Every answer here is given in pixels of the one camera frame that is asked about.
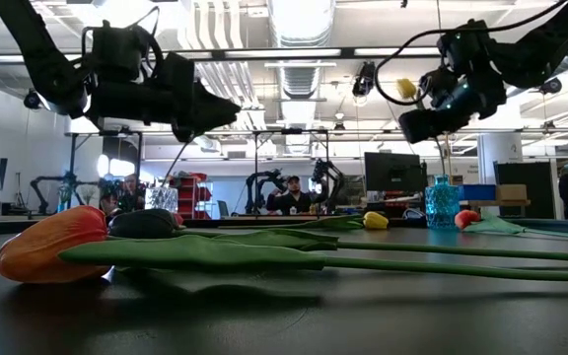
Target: chair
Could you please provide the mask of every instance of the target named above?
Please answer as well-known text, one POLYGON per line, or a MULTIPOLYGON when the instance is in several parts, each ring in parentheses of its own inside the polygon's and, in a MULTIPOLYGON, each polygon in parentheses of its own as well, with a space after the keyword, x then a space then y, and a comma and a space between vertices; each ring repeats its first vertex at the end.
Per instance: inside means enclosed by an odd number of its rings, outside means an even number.
POLYGON ((227 209, 227 202, 218 200, 218 211, 221 213, 221 218, 229 217, 229 209, 227 209))

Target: blue bin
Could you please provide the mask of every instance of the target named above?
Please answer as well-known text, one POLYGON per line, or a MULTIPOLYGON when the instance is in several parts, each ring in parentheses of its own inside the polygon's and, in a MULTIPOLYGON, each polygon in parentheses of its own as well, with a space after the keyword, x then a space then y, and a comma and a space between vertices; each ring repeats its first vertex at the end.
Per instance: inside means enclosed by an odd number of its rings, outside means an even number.
POLYGON ((496 201, 497 185, 465 184, 459 185, 460 201, 496 201))

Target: yellow object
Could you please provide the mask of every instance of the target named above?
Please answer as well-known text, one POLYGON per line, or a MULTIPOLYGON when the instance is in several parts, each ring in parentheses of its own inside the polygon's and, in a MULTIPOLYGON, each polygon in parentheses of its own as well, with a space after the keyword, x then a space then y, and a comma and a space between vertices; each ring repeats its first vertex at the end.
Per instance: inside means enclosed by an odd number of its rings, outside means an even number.
POLYGON ((417 92, 415 85, 409 79, 398 79, 395 82, 395 88, 403 99, 414 98, 417 92))
POLYGON ((383 215, 378 214, 376 212, 368 212, 363 216, 363 225, 365 229, 369 230, 378 230, 378 229, 386 229, 387 225, 390 223, 390 220, 383 217, 383 215))

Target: pillar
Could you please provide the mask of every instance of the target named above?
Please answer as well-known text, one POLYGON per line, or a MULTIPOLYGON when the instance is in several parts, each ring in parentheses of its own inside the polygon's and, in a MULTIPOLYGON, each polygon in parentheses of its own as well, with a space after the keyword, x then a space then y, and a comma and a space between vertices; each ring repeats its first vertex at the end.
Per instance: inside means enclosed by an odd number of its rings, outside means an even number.
POLYGON ((496 183, 494 163, 519 163, 523 161, 521 133, 486 133, 477 139, 479 182, 496 183))

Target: clear container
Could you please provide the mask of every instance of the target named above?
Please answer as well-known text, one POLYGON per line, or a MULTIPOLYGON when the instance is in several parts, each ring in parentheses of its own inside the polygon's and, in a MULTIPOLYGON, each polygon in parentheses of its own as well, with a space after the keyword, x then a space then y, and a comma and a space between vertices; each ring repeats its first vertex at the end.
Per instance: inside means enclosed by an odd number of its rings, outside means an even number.
POLYGON ((146 188, 145 208, 161 208, 173 213, 178 213, 178 190, 174 187, 146 188))
POLYGON ((460 213, 460 192, 449 184, 449 176, 435 176, 435 185, 426 188, 426 223, 431 229, 455 229, 460 213))

